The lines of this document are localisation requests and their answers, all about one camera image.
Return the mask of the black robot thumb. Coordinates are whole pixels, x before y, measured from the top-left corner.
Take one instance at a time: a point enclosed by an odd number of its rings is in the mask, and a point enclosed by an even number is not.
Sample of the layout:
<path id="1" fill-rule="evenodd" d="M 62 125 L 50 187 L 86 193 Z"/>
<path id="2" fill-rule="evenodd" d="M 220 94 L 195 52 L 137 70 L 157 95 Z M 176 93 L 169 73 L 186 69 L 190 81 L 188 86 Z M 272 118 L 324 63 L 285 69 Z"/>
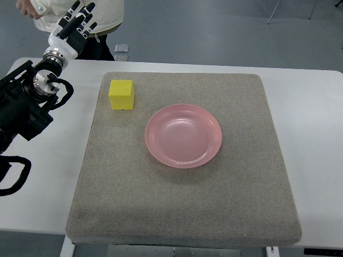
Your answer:
<path id="1" fill-rule="evenodd" d="M 77 29 L 77 27 L 81 24 L 83 20 L 77 19 L 76 16 L 73 17 L 66 25 L 62 28 L 62 30 L 57 34 L 57 37 L 60 39 L 66 39 L 69 35 Z"/>

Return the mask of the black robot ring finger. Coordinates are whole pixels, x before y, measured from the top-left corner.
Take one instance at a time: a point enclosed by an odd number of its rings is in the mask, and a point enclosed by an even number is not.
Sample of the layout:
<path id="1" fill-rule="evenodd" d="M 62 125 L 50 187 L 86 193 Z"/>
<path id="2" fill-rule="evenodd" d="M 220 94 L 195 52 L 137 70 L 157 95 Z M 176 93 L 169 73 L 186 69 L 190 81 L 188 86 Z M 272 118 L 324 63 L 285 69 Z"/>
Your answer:
<path id="1" fill-rule="evenodd" d="M 88 22 L 92 19 L 93 15 L 89 14 L 79 25 L 79 29 L 85 29 L 88 26 Z"/>

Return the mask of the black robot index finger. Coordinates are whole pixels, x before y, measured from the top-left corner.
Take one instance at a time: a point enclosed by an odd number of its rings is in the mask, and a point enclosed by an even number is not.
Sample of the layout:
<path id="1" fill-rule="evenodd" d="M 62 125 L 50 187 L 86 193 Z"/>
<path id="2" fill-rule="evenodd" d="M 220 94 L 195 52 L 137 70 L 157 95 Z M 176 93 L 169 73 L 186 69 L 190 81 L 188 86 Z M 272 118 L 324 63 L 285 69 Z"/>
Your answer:
<path id="1" fill-rule="evenodd" d="M 74 4 L 68 9 L 68 11 L 64 15 L 63 19 L 65 21 L 70 21 L 72 15 L 74 14 L 75 10 L 78 8 L 79 5 L 80 5 L 80 0 L 75 1 Z"/>

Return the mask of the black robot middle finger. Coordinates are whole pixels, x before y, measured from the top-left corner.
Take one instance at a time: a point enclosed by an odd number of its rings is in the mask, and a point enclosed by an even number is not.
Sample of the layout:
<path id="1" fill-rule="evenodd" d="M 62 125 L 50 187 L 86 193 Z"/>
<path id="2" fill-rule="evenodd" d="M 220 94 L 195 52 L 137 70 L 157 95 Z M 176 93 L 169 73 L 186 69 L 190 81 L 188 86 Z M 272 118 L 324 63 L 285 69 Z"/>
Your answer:
<path id="1" fill-rule="evenodd" d="M 80 9 L 80 11 L 76 14 L 76 18 L 84 20 L 89 14 L 91 14 L 94 8 L 95 8 L 95 3 L 94 2 L 89 3 L 88 5 Z"/>

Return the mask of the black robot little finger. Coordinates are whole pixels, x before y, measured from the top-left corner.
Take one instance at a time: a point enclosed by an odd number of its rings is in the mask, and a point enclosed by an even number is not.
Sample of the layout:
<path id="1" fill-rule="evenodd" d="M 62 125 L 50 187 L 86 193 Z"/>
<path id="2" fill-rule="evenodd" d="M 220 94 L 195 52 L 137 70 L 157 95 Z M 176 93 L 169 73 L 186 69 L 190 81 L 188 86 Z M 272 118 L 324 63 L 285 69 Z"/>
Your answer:
<path id="1" fill-rule="evenodd" d="M 92 23 L 90 26 L 86 26 L 83 31 L 82 31 L 82 36 L 84 39 L 88 39 L 89 36 L 92 34 L 92 31 L 94 30 L 94 28 L 97 26 L 97 23 L 94 22 Z"/>

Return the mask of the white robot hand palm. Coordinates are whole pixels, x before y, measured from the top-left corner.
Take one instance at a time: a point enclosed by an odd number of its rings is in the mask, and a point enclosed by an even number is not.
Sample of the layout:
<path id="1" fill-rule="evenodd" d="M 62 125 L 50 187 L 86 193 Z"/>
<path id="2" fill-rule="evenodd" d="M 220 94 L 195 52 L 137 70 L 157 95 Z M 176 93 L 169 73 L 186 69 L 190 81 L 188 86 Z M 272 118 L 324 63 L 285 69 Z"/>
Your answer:
<path id="1" fill-rule="evenodd" d="M 53 30 L 48 38 L 48 51 L 62 55 L 64 59 L 76 59 L 86 44 L 86 39 L 78 32 L 74 31 L 67 39 L 57 36 L 60 29 Z"/>

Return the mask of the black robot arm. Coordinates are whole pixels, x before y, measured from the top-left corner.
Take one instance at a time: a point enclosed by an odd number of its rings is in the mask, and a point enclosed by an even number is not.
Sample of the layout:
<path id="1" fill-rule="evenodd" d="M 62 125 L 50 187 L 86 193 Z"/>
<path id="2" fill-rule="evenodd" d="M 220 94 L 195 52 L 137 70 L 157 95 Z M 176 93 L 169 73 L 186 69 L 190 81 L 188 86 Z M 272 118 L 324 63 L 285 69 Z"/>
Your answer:
<path id="1" fill-rule="evenodd" d="M 52 121 L 49 114 L 72 96 L 72 85 L 61 79 L 68 63 L 79 56 L 91 31 L 95 3 L 80 6 L 76 1 L 50 34 L 43 59 L 27 61 L 1 79 L 1 152 L 21 135 L 30 141 Z"/>

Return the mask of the person's bare hand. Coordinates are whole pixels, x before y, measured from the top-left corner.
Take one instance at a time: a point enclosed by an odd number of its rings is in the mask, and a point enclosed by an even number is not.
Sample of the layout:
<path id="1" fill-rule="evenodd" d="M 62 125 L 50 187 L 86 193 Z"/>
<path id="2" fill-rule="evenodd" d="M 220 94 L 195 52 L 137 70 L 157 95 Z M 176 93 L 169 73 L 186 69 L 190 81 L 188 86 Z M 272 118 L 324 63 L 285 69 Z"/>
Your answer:
<path id="1" fill-rule="evenodd" d="M 41 18 L 41 15 L 38 14 L 30 0 L 17 0 L 16 7 L 24 16 L 28 16 L 35 20 Z"/>

